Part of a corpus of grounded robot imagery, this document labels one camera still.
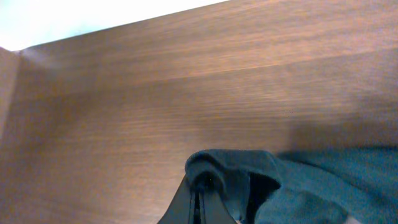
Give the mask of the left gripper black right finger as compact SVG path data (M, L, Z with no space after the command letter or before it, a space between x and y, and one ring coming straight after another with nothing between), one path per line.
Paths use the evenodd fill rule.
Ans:
M201 224L236 224L217 191L199 193Z

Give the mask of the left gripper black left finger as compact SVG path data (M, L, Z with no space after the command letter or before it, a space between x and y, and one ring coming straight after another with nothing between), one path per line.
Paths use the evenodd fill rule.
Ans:
M158 224L195 224L195 202L197 193L184 176L168 209Z

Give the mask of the dark green cloth garment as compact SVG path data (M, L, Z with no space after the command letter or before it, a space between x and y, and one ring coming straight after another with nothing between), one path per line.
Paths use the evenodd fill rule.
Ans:
M243 223L397 222L397 149L267 151L210 149L189 157L187 179L216 179Z

